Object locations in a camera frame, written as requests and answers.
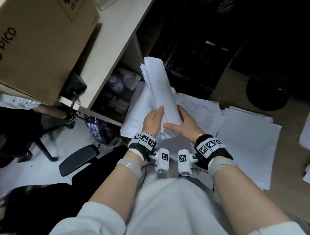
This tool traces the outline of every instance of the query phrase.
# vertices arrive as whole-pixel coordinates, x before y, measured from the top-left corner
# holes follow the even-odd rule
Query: office chair
[[[72,129],[74,122],[43,129],[41,125],[41,113],[33,110],[9,109],[0,107],[0,167],[5,167],[14,158],[18,162],[29,161],[32,153],[29,150],[35,143],[44,155],[51,161],[58,161],[58,157],[52,157],[40,138],[62,127]]]

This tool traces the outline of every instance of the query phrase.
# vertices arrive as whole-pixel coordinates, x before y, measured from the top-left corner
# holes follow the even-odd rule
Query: white shelf
[[[102,27],[81,72],[87,89],[74,105],[75,110],[82,112],[92,107],[153,1],[118,0],[99,11]],[[68,106],[72,103],[61,96],[58,100]]]

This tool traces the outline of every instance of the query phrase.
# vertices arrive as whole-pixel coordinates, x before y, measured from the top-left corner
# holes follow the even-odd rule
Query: right hand
[[[166,122],[162,126],[168,130],[173,130],[181,133],[184,137],[189,139],[189,141],[195,144],[198,136],[205,133],[202,131],[202,129],[200,129],[195,120],[188,114],[188,112],[184,108],[182,108],[180,105],[177,105],[177,107],[183,120],[183,124],[176,125]]]

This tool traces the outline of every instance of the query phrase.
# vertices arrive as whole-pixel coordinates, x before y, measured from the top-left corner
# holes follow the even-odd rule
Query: white sleeve
[[[50,235],[124,235],[126,225],[118,213],[96,202],[87,202],[74,218],[60,221]]]
[[[269,226],[267,228],[261,228],[249,235],[306,235],[301,227],[295,222],[285,222]]]

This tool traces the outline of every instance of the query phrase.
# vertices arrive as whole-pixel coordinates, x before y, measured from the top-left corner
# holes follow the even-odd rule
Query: white shirt
[[[235,234],[221,206],[184,178],[157,180],[137,195],[126,227],[111,208],[87,202],[75,218],[60,221],[50,235],[227,235]],[[305,235],[286,222],[251,235]]]

